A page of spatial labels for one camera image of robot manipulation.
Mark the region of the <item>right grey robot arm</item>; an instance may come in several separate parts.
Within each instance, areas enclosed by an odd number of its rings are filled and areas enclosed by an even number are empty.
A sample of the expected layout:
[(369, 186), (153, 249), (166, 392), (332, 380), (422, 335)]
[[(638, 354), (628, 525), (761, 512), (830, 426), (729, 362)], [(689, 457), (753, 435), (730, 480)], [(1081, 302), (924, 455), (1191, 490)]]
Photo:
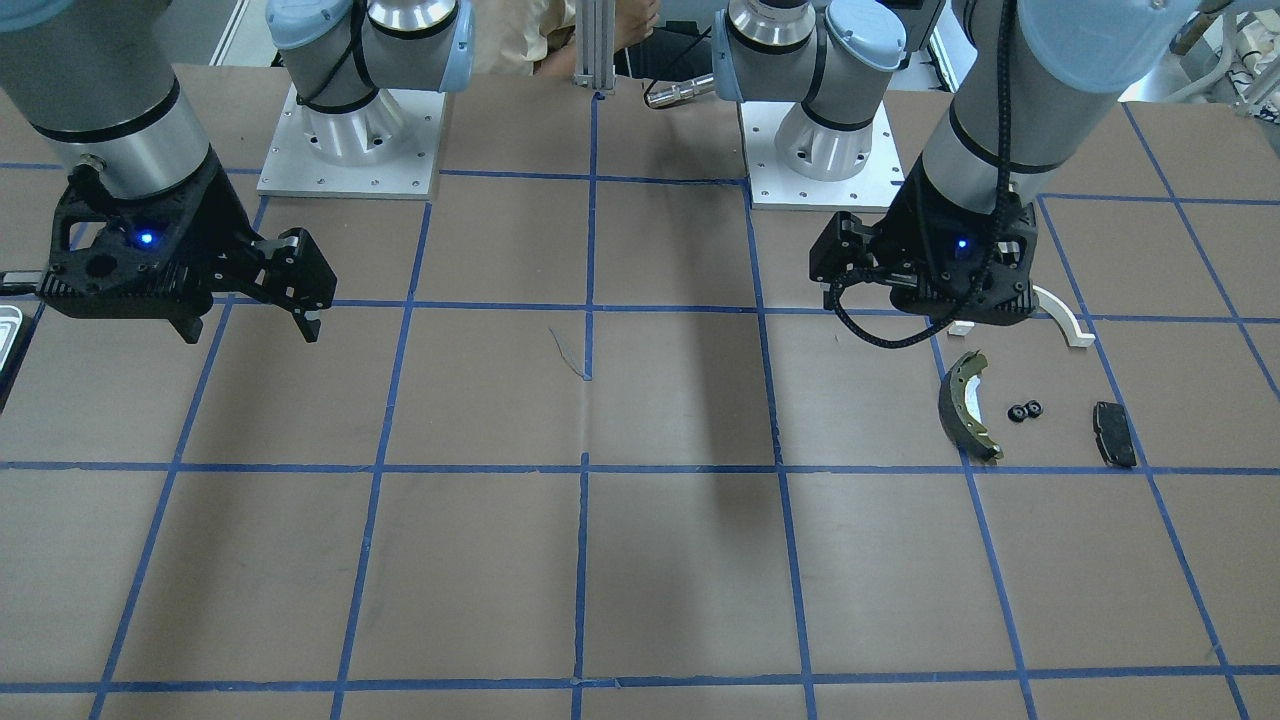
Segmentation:
[[(307, 342), (337, 275), (312, 236), (256, 233), (154, 35), (163, 1), (5, 1), (3, 91), (67, 172), (47, 261), (3, 274), (74, 319), (151, 319), (198, 341), (218, 292), (283, 309)], [(453, 94), (474, 70), (470, 1), (271, 1), (312, 156), (335, 167), (410, 143), (394, 91)]]

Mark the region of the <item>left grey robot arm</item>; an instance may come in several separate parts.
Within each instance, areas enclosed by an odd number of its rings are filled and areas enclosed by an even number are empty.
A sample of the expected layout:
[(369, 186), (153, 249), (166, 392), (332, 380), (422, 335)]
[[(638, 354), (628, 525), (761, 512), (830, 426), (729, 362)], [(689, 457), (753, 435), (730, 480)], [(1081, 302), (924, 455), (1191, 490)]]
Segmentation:
[[(961, 1), (977, 51), (883, 218), (850, 211), (809, 252), (824, 307), (855, 284), (900, 311), (1012, 325), (1039, 309), (1033, 201), (1123, 92), (1148, 73), (1193, 1)], [(865, 138), (906, 31), (877, 1), (731, 1), (712, 26), (719, 97), (790, 102), (809, 129)]]

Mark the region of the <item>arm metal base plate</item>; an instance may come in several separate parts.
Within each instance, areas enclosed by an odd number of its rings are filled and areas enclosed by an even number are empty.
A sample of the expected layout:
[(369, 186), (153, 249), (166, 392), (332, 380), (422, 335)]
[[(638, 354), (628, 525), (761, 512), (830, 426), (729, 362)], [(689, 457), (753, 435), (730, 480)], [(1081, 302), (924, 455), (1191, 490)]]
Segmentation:
[(285, 96), (257, 182), (273, 197), (434, 196), (448, 94), (381, 90), (352, 113), (326, 114)]
[(832, 169), (820, 178), (796, 172), (796, 167), (808, 163), (813, 154), (800, 159), (796, 154), (804, 147), (785, 152), (777, 140), (790, 109), (787, 102), (739, 105), (753, 204), (760, 209), (794, 211), (886, 211), (905, 182), (905, 169), (884, 105), (877, 108), (873, 124), (861, 132), (870, 140), (870, 147), (865, 152), (845, 154), (850, 161), (861, 159), (859, 172), (842, 179), (836, 178)]

